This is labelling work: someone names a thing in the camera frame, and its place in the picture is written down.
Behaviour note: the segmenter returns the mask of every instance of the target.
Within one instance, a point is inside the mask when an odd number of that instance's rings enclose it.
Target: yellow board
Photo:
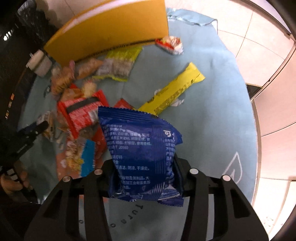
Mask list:
[[[164,0],[111,0],[66,23],[44,49],[62,66],[125,45],[168,36]]]

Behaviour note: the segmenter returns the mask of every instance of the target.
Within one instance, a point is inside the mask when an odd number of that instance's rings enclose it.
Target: red snack package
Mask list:
[[[156,39],[155,44],[173,55],[183,53],[183,45],[180,38],[174,36],[166,36],[162,39]]]
[[[81,129],[98,122],[99,106],[109,106],[102,90],[90,98],[59,101],[57,104],[58,111],[66,118],[74,139],[78,138]]]
[[[93,136],[92,141],[96,143],[94,165],[95,165],[95,169],[98,169],[98,168],[101,168],[103,165],[103,160],[101,157],[104,154],[104,152],[107,150],[107,143],[101,127],[98,127],[98,130]]]
[[[121,98],[117,103],[113,106],[115,108],[121,108],[121,109],[130,109],[135,110],[135,108],[130,105],[125,99]]]

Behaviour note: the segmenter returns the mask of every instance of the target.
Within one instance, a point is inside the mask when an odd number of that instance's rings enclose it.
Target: snack bag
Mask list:
[[[94,78],[104,79],[110,77],[117,81],[126,82],[133,68],[133,64],[141,51],[142,47],[130,47],[109,51]]]
[[[67,120],[74,139],[78,138],[81,129],[98,122],[99,106],[109,106],[102,90],[97,91],[90,98],[59,101],[57,104],[58,111]]]
[[[98,116],[120,180],[111,187],[111,197],[162,201],[181,196],[174,187],[172,164],[182,136],[172,125],[129,109],[99,107]],[[182,206],[183,199],[170,204]]]
[[[86,63],[79,67],[77,79],[81,80],[93,74],[102,64],[102,60],[98,60],[96,58],[89,59]]]
[[[121,108],[121,109],[130,109],[135,110],[135,108],[130,105],[125,99],[121,98],[117,103],[113,106],[114,108]]]
[[[83,93],[79,88],[68,88],[64,90],[60,101],[65,102],[67,100],[77,99],[80,97],[83,97]]]
[[[62,160],[63,176],[85,177],[94,170],[95,143],[83,137],[67,139],[66,159]]]
[[[192,84],[203,81],[205,77],[191,62],[183,73],[171,81],[161,91],[157,92],[150,100],[138,110],[159,115],[176,98],[178,98]]]
[[[173,55],[183,53],[181,39],[174,36],[166,36],[162,39],[156,39],[155,44]]]
[[[71,85],[72,81],[75,79],[74,70],[75,62],[71,60],[69,62],[69,66],[64,67],[61,73],[53,73],[51,92],[54,95],[61,94],[64,89],[68,88]]]
[[[36,124],[39,125],[43,121],[48,122],[48,128],[42,133],[42,135],[50,140],[51,142],[54,140],[54,115],[51,111],[47,111],[45,114],[40,115],[36,121]]]
[[[96,84],[90,78],[84,81],[81,91],[83,93],[84,98],[89,98],[96,92]]]

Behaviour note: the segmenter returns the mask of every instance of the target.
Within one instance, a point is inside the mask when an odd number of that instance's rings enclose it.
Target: yellow snack wrapper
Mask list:
[[[171,81],[166,87],[154,95],[138,110],[159,115],[176,98],[178,98],[192,84],[203,81],[205,77],[191,62],[188,67],[177,78]]]

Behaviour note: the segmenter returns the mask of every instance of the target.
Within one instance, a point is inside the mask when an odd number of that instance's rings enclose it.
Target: blue wrapper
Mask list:
[[[182,206],[172,170],[181,134],[165,120],[129,109],[99,107],[98,117],[120,182],[110,196]]]
[[[84,160],[84,163],[81,165],[82,177],[86,177],[94,170],[94,153],[95,142],[86,139],[83,153],[81,155],[81,158]]]

